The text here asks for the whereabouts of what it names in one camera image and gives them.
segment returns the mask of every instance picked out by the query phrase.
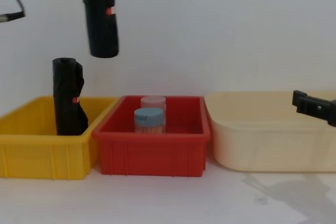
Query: cream plastic bin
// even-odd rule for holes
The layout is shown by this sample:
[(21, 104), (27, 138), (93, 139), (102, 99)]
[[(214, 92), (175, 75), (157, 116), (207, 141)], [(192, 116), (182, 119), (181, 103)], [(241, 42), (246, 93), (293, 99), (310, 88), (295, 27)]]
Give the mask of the cream plastic bin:
[[(293, 92), (206, 95), (215, 159), (247, 172), (336, 172), (336, 127), (296, 112)], [(336, 92), (308, 92), (336, 99)]]

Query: plastic container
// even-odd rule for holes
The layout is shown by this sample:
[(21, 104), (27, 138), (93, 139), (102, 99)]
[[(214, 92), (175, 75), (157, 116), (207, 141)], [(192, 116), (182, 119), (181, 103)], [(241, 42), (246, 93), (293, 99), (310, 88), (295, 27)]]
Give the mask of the plastic container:
[(134, 132), (141, 96), (123, 97), (93, 131), (102, 174), (200, 177), (210, 130), (204, 98), (166, 97), (166, 133)]
[[(309, 92), (333, 100), (336, 92)], [(336, 172), (336, 127), (296, 112), (293, 92), (218, 92), (205, 97), (215, 159), (247, 172)]]
[(54, 100), (40, 97), (0, 118), (0, 177), (84, 179), (98, 158), (92, 129), (117, 98), (81, 98), (89, 128), (57, 136)]
[(159, 108), (164, 112), (164, 122), (163, 122), (163, 131), (165, 132), (166, 127), (166, 98), (160, 97), (157, 95), (152, 95), (149, 97), (141, 98), (141, 107), (142, 108)]
[(141, 108), (134, 112), (135, 132), (163, 133), (163, 110), (159, 108)]

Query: clear plastic jar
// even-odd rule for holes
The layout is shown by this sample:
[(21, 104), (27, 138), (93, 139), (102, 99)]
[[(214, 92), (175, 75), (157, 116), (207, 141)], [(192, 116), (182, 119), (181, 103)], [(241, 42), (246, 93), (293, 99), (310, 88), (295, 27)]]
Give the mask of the clear plastic jar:
[(163, 110), (163, 132), (166, 131), (166, 98), (161, 96), (148, 96), (141, 99), (142, 108), (159, 108)]
[(163, 133), (163, 114), (163, 110), (159, 108), (140, 108), (135, 110), (135, 132), (146, 134)]

